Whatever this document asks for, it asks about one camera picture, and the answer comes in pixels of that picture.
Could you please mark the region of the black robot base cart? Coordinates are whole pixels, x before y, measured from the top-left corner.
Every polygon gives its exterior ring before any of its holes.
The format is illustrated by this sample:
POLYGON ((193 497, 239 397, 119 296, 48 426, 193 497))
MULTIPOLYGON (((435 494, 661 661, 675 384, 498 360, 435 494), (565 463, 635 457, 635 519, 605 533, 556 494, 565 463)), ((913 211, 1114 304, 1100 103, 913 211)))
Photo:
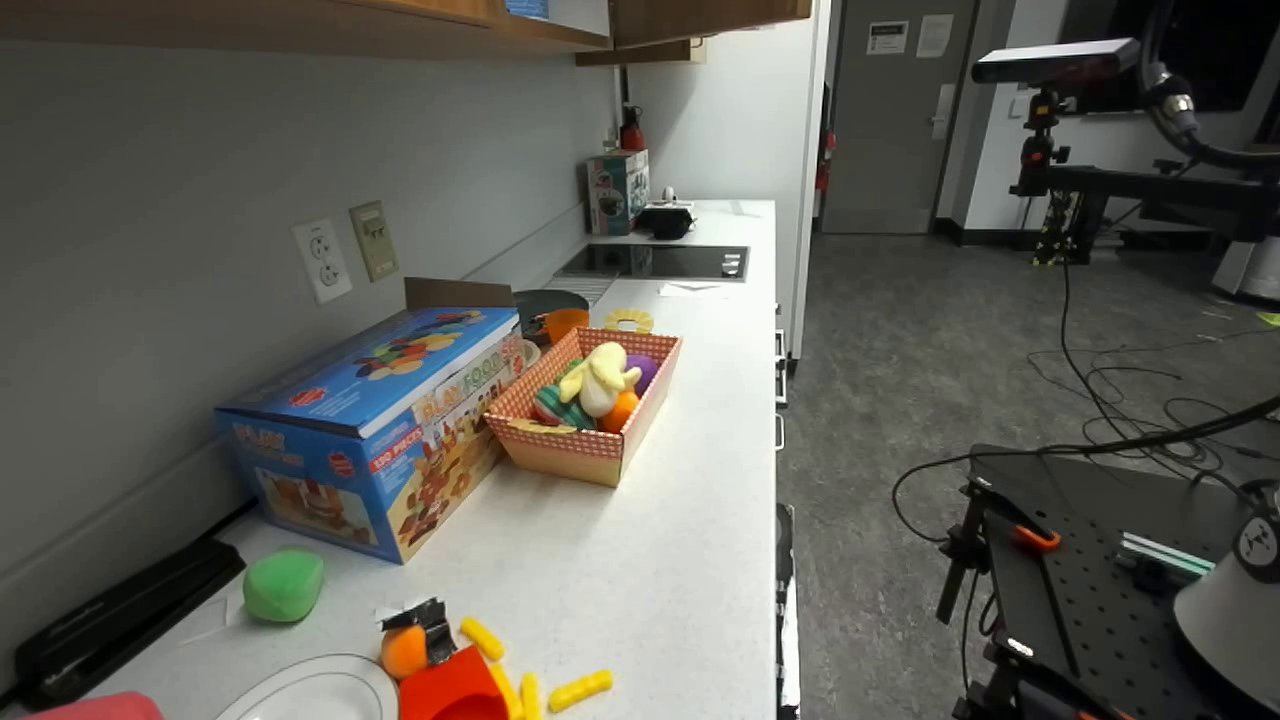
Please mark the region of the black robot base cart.
POLYGON ((942 620, 989 578, 991 671, 958 720, 1280 720, 1273 479, 978 449, 942 620))

